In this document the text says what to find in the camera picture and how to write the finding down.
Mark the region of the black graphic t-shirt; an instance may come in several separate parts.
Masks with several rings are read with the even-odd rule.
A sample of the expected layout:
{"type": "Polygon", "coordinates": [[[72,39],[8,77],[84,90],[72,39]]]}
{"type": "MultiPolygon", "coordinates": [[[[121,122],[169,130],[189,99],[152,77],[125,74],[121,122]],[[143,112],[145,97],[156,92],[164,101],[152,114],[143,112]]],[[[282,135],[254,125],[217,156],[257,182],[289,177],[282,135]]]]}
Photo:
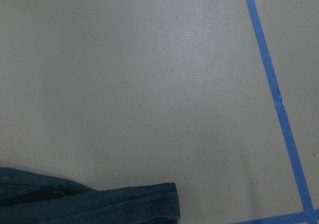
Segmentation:
{"type": "Polygon", "coordinates": [[[80,183],[0,169],[2,224],[175,224],[175,183],[97,191],[80,183]]]}

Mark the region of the blue tape grid lines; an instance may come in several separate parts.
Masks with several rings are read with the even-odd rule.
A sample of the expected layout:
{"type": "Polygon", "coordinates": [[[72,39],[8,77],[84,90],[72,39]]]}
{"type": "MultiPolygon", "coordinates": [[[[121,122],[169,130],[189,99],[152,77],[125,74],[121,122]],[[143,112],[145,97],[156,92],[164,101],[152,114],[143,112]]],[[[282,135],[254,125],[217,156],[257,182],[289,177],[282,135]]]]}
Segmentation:
{"type": "Polygon", "coordinates": [[[297,185],[299,197],[301,199],[303,211],[290,213],[281,216],[261,218],[257,220],[244,221],[245,224],[317,224],[319,221],[319,211],[313,206],[310,191],[295,143],[293,132],[290,126],[287,111],[283,104],[283,97],[280,92],[279,83],[268,49],[266,37],[264,35],[262,23],[258,13],[255,0],[246,0],[250,19],[254,29],[256,41],[259,47],[264,70],[269,84],[269,89],[273,98],[274,107],[288,152],[290,165],[297,185]]]}

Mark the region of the brown paper table cover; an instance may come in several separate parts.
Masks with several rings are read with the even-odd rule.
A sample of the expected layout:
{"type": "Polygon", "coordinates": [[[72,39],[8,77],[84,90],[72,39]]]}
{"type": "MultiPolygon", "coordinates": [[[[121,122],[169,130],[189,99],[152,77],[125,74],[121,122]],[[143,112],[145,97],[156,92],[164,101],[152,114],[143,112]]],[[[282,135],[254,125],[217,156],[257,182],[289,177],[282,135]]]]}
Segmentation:
{"type": "Polygon", "coordinates": [[[174,182],[182,224],[318,223],[319,0],[0,0],[0,164],[96,190],[174,182]]]}

